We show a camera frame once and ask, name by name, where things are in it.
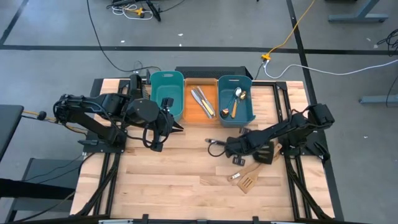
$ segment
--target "wooden table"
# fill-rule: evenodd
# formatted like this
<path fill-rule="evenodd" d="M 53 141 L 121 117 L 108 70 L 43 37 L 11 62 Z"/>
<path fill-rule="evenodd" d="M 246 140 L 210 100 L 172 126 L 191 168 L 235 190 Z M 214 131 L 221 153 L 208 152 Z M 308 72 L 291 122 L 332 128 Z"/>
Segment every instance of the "wooden table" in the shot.
<path fill-rule="evenodd" d="M 104 79 L 101 94 L 117 92 L 118 84 L 118 79 Z M 287 86 L 291 107 L 303 110 L 308 105 L 303 83 L 287 82 Z M 253 86 L 252 102 L 256 119 L 249 128 L 264 129 L 277 123 L 272 88 Z M 96 119 L 109 124 L 99 116 Z M 179 123 L 184 132 L 171 134 L 161 153 L 145 148 L 141 141 L 127 140 L 119 164 L 111 218 L 141 218 L 149 214 L 150 219 L 252 220 L 258 216 L 260 220 L 294 220 L 283 157 L 265 167 L 256 186 L 245 195 L 236 186 L 237 181 L 226 180 L 242 167 L 233 165 L 231 158 L 225 156 L 211 157 L 204 141 L 239 136 L 238 129 L 225 129 L 220 124 Z M 142 136 L 139 128 L 128 130 L 132 136 Z M 214 146 L 212 150 L 216 154 L 222 148 Z M 103 157 L 95 154 L 84 163 L 71 214 L 78 212 L 96 190 Z M 253 163 L 251 156 L 245 159 L 247 165 Z M 302 165 L 308 191 L 333 217 L 321 160 L 302 156 Z M 104 213 L 107 192 L 104 191 L 100 213 Z M 304 217 L 302 197 L 297 188 L 296 192 L 300 215 Z"/>

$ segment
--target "concrete floor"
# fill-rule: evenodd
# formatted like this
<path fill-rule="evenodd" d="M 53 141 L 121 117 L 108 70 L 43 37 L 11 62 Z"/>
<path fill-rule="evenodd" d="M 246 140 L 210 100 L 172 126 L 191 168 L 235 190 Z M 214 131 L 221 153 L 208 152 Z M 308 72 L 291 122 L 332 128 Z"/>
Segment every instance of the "concrete floor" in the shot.
<path fill-rule="evenodd" d="M 22 0 L 0 1 L 0 30 L 10 23 Z M 166 8 L 177 0 L 160 1 Z M 293 0 L 301 15 L 310 0 Z M 115 16 L 105 6 L 109 0 L 90 1 L 91 13 L 103 45 L 184 47 L 273 47 L 291 31 L 285 1 L 186 0 L 162 14 L 163 21 L 132 21 Z M 306 49 L 386 50 L 374 44 L 396 29 L 398 2 L 385 0 L 376 13 L 388 13 L 383 24 L 329 24 L 327 15 L 354 12 L 356 4 L 317 1 L 302 21 L 300 32 Z M 30 0 L 10 33 L 6 45 L 97 46 L 85 1 Z M 297 48 L 294 37 L 285 48 Z M 135 60 L 163 70 L 176 66 L 240 66 L 255 74 L 260 53 L 245 52 L 107 52 L 123 69 Z M 397 57 L 372 55 L 307 55 L 311 67 L 347 72 L 386 63 Z M 298 54 L 273 54 L 269 73 L 278 75 Z M 20 104 L 32 111 L 50 111 L 62 93 L 88 95 L 95 78 L 122 77 L 99 51 L 0 50 L 0 103 Z M 398 66 L 336 77 L 312 72 L 318 102 L 330 108 L 336 123 L 326 131 L 345 220 L 395 223 L 398 207 L 397 108 L 363 106 L 362 95 L 385 95 Z M 266 80 L 263 72 L 259 79 Z M 281 80 L 303 80 L 299 68 Z M 60 126 L 23 119 L 0 163 L 0 177 L 19 180 L 30 157 L 74 159 L 82 147 L 81 136 Z M 0 222 L 11 200 L 0 200 Z"/>

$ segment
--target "white cable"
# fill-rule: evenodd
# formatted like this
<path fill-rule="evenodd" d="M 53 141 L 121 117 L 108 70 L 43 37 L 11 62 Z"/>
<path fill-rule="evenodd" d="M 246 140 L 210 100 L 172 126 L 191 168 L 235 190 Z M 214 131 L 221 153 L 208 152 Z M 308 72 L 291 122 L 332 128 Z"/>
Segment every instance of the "white cable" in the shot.
<path fill-rule="evenodd" d="M 315 68 L 309 68 L 309 67 L 306 67 L 306 66 L 303 66 L 303 65 L 292 64 L 292 65 L 289 65 L 287 68 L 285 68 L 285 70 L 284 70 L 278 77 L 273 77 L 273 76 L 270 76 L 270 75 L 267 73 L 267 65 L 268 65 L 268 63 L 269 63 L 269 60 L 267 60 L 267 61 L 266 61 L 266 64 L 264 65 L 264 73 L 265 73 L 269 78 L 277 79 L 277 78 L 282 77 L 282 75 L 284 75 L 285 72 L 286 72 L 290 67 L 297 66 L 297 67 L 307 68 L 307 69 L 309 69 L 309 70 L 313 70 L 313 71 L 321 72 L 321 73 L 325 73 L 325 74 L 330 74 L 330 75 L 351 75 L 351 74 L 354 74 L 354 73 L 357 73 L 357 72 L 362 72 L 362 71 L 365 71 L 365 70 L 368 70 L 368 69 L 379 68 L 379 67 L 387 66 L 387 65 L 390 65 L 390 64 L 396 63 L 396 62 L 398 62 L 398 60 L 393 60 L 392 62 L 385 63 L 385 64 L 382 64 L 382 65 L 370 66 L 370 67 L 367 67 L 367 68 L 362 68 L 362 69 L 359 69 L 359 70 L 357 70 L 357 71 L 347 72 L 347 73 L 326 72 L 326 71 L 318 70 L 318 69 L 315 69 Z"/>
<path fill-rule="evenodd" d="M 128 10 L 126 10 L 126 9 L 136 10 L 136 9 L 138 9 L 138 7 L 137 7 L 137 5 L 135 5 L 135 4 L 127 5 L 127 7 L 114 7 L 114 6 L 112 6 L 112 13 L 115 14 L 115 15 L 117 15 L 117 16 L 124 15 L 124 16 L 125 16 L 126 18 L 128 18 L 128 19 L 136 19 L 136 20 L 150 20 L 150 19 L 152 19 L 152 18 L 154 17 L 154 15 L 153 15 L 153 13 L 152 13 L 151 11 L 143 11 L 143 12 L 142 12 L 142 13 L 150 13 L 150 14 L 151 14 L 151 17 L 150 17 L 150 18 L 129 17 L 129 16 L 126 14 L 126 11 L 128 11 Z"/>

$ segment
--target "orange tray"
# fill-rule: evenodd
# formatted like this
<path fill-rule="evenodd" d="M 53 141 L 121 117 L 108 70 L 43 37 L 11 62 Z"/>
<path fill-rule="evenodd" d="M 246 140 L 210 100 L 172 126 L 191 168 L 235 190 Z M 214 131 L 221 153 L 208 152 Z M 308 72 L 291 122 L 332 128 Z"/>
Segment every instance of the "orange tray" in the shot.
<path fill-rule="evenodd" d="M 200 86 L 201 90 L 205 94 L 207 100 L 210 102 L 211 106 L 215 110 L 215 117 L 209 119 L 198 104 L 198 102 L 193 98 L 191 90 L 196 86 Z M 186 78 L 185 88 L 184 88 L 184 111 L 182 118 L 187 123 L 205 123 L 214 124 L 218 123 L 218 89 L 217 89 L 217 79 L 215 78 Z"/>

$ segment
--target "teal bin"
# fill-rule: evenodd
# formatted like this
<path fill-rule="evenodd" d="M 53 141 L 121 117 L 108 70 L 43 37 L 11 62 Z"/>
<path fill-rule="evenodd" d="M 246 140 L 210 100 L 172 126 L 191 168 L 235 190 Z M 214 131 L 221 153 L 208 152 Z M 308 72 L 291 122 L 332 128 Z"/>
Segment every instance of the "teal bin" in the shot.
<path fill-rule="evenodd" d="M 256 118 L 253 114 L 251 101 L 251 85 L 251 79 L 241 75 L 224 75 L 218 80 L 218 108 L 220 110 L 228 106 L 236 87 L 240 87 L 242 91 L 246 91 L 246 99 L 240 101 L 236 108 L 235 119 L 231 118 L 233 101 L 228 108 L 228 117 L 222 118 L 220 115 L 221 125 L 226 128 L 238 128 L 249 124 Z"/>
<path fill-rule="evenodd" d="M 176 71 L 155 72 L 150 76 L 150 83 L 152 85 L 150 100 L 155 101 L 160 107 L 163 98 L 173 98 L 174 103 L 170 113 L 174 116 L 174 120 L 178 121 L 184 108 L 184 76 Z"/>

